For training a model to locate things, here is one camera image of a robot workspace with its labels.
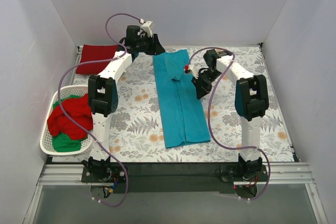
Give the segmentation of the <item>teal t shirt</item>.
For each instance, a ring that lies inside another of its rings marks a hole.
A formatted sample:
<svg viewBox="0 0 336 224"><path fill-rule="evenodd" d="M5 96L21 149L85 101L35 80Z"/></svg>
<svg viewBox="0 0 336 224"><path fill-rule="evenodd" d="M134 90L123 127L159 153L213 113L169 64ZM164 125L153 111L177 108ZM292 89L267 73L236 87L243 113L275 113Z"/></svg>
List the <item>teal t shirt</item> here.
<svg viewBox="0 0 336 224"><path fill-rule="evenodd" d="M207 143L211 140L203 106L196 98L192 75L184 73L187 50L153 57L156 91L166 148Z"/></svg>

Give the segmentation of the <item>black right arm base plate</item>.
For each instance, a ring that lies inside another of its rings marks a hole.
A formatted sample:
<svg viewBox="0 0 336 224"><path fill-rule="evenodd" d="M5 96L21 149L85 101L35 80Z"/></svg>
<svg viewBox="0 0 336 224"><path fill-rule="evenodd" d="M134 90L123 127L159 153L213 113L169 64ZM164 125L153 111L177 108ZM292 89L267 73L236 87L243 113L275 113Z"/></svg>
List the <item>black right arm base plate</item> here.
<svg viewBox="0 0 336 224"><path fill-rule="evenodd" d="M223 182L250 182L252 179L265 182L268 178L265 165L262 165L260 170L246 171L237 162L223 163L217 172Z"/></svg>

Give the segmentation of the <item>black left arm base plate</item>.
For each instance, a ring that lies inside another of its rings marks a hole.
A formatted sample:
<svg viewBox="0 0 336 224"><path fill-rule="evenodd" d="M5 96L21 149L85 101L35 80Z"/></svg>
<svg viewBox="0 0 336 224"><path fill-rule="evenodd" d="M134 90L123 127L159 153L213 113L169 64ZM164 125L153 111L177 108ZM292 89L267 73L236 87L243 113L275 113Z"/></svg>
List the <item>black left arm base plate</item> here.
<svg viewBox="0 0 336 224"><path fill-rule="evenodd" d="M89 158L83 160L81 181L83 183L125 183L125 172L118 163L110 162L110 158L100 161Z"/></svg>

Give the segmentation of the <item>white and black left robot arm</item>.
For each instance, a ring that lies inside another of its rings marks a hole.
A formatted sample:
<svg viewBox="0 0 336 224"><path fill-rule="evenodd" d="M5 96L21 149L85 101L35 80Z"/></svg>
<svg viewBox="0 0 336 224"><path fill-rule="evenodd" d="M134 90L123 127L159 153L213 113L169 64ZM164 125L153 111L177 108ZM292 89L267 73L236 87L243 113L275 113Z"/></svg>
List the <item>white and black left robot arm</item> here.
<svg viewBox="0 0 336 224"><path fill-rule="evenodd" d="M119 102L117 82L139 53L152 56L165 52L152 26L152 21L143 22L141 26L129 25L113 59L98 75L89 77L88 103L93 120L92 135L96 139L92 142L89 159L82 163L88 174L100 182L109 181L112 177L109 131L112 113Z"/></svg>

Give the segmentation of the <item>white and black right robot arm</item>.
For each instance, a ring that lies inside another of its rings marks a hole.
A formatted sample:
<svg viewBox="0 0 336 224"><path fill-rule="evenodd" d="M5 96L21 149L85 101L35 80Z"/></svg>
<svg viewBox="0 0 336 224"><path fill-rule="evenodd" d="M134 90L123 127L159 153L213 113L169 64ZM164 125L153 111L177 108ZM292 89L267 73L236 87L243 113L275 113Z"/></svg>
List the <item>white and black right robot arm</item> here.
<svg viewBox="0 0 336 224"><path fill-rule="evenodd" d="M197 99L206 95L214 98L222 77L227 77L235 86L234 106L241 121L241 146L237 148L238 161L235 168L228 172L230 177L240 177L248 181L262 171L263 159L260 149L260 129L263 117L269 108L266 77L256 75L236 62L236 55L224 48L206 47L203 59L205 68L197 69L188 63L186 74L192 74L192 84Z"/></svg>

